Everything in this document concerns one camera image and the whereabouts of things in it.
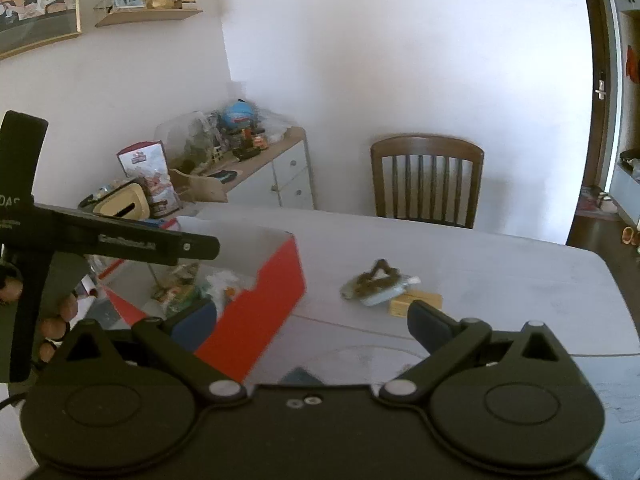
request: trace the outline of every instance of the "red box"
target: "red box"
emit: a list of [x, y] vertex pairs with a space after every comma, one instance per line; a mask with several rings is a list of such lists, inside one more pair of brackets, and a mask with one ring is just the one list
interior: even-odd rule
[[[296, 240], [290, 233], [241, 222], [227, 223], [178, 217], [168, 229], [212, 235], [220, 241], [214, 267], [255, 278], [224, 309], [215, 330], [195, 354], [236, 381], [242, 381], [305, 293]], [[154, 276], [165, 266], [119, 261], [100, 276], [123, 320], [132, 325], [153, 312]]]

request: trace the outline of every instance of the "picture frame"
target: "picture frame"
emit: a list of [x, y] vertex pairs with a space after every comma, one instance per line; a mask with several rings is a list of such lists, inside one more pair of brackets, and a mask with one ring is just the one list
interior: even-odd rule
[[0, 0], [0, 60], [81, 33], [79, 0]]

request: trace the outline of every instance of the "orange object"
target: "orange object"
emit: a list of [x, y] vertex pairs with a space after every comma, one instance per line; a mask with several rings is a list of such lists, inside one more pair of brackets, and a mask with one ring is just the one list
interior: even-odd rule
[[626, 46], [626, 74], [632, 82], [636, 84], [640, 83], [640, 76], [638, 75], [638, 56], [631, 45]]

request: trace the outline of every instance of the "wall shelf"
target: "wall shelf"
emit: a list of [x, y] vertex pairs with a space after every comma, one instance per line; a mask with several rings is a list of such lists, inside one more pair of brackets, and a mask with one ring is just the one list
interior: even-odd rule
[[118, 9], [104, 16], [95, 26], [107, 27], [120, 23], [185, 20], [201, 12], [201, 9]]

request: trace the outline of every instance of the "screw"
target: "screw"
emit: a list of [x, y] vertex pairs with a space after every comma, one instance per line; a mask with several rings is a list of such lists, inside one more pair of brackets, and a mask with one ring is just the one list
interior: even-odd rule
[[209, 391], [217, 397], [233, 397], [240, 393], [242, 386], [228, 379], [215, 381], [209, 385]]
[[300, 408], [304, 408], [305, 407], [305, 403], [302, 402], [300, 399], [289, 399], [287, 401], [287, 407], [288, 408], [293, 408], [294, 410], [298, 410]]
[[385, 390], [395, 397], [405, 397], [414, 394], [418, 386], [413, 381], [394, 379], [385, 384]]
[[305, 404], [308, 404], [309, 406], [317, 406], [318, 404], [322, 403], [322, 399], [320, 397], [316, 397], [316, 396], [308, 396], [305, 397]]

